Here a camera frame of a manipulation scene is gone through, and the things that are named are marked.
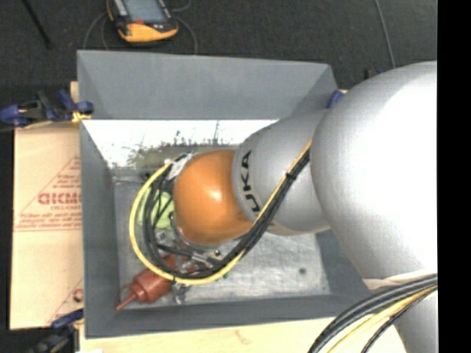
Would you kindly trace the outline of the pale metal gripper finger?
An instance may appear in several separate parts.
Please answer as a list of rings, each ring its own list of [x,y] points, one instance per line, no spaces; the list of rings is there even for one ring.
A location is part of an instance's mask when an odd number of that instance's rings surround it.
[[[184,304],[189,286],[180,282],[173,282],[171,285],[174,301],[176,304]]]

